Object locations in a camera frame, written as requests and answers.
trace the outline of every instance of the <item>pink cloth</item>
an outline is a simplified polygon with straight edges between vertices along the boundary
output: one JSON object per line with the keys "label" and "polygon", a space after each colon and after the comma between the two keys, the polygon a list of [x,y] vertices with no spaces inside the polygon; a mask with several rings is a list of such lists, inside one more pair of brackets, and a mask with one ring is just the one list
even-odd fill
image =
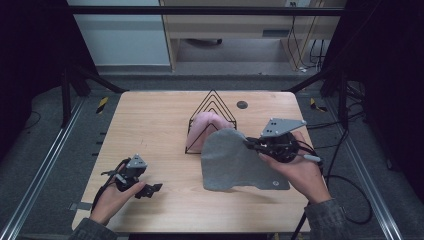
{"label": "pink cloth", "polygon": [[206,138],[210,134],[223,128],[232,127],[234,127],[232,123],[214,112],[198,113],[191,124],[190,132],[187,136],[186,147],[190,152],[200,153]]}

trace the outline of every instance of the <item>human hand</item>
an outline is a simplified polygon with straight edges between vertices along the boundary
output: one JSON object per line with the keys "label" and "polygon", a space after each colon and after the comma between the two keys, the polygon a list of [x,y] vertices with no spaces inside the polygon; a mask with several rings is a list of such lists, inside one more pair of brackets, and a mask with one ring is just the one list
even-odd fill
{"label": "human hand", "polygon": [[126,191],[121,192],[115,183],[110,184],[100,196],[96,207],[91,212],[90,219],[106,226],[124,204],[140,192],[145,185],[144,182],[138,182]]}
{"label": "human hand", "polygon": [[[297,140],[305,142],[301,132],[293,132],[292,134]],[[298,154],[309,153],[300,149]],[[259,157],[271,168],[283,174],[293,187],[305,195],[311,203],[320,203],[331,199],[316,162],[307,160],[302,156],[297,156],[289,163],[278,162],[262,153],[259,153]]]}

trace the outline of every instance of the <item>gray fabric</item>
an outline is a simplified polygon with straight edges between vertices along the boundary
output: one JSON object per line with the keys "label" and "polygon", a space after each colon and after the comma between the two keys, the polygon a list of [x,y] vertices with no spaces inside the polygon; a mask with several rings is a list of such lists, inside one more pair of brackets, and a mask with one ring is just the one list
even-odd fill
{"label": "gray fabric", "polygon": [[221,129],[209,135],[201,154],[203,187],[211,191],[225,191],[234,186],[290,189],[284,176],[263,162],[256,151],[245,147],[245,138],[235,129]]}

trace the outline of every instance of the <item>wooden table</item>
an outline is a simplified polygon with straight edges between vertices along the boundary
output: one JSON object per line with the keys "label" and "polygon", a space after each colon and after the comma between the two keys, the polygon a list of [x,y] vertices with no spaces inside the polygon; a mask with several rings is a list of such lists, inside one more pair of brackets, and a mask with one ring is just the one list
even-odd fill
{"label": "wooden table", "polygon": [[[126,92],[117,106],[82,202],[91,203],[115,169],[135,153],[148,167],[140,179],[163,183],[152,198],[132,198],[108,227],[126,233],[293,232],[307,204],[294,188],[284,191],[234,187],[226,192],[203,188],[199,154],[185,154],[188,122],[208,92]],[[294,94],[220,91],[245,136],[259,137],[269,118],[303,119]],[[239,109],[237,102],[248,107]],[[306,141],[305,127],[299,128]],[[89,211],[78,210],[75,228]],[[309,231],[306,222],[302,231]]]}

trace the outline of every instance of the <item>wire triangle frame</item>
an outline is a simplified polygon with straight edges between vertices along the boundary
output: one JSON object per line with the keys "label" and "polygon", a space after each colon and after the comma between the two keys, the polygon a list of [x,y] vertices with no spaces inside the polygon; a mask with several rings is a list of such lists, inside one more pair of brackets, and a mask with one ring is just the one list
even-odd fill
{"label": "wire triangle frame", "polygon": [[[201,112],[214,112],[215,114],[223,117],[228,122],[232,123],[234,125],[234,129],[237,130],[237,121],[235,117],[233,116],[233,114],[231,113],[230,109],[227,107],[225,102],[222,100],[222,98],[219,96],[219,94],[214,89],[212,89],[209,91],[208,95],[206,95],[206,97],[197,107],[196,111],[194,111],[193,115],[190,117],[190,120],[188,122],[187,135],[190,133],[190,129],[194,121],[194,117]],[[197,136],[197,138],[193,141],[193,143],[189,147],[187,146],[185,147],[186,154],[199,154],[197,152],[196,153],[189,152],[190,148],[196,143],[196,141],[200,138],[200,136],[202,136],[202,134],[206,132],[206,130],[210,126],[213,126],[216,130],[218,130],[218,128],[213,123],[208,124],[205,127],[205,129],[203,129],[203,131],[199,134],[199,136]]]}

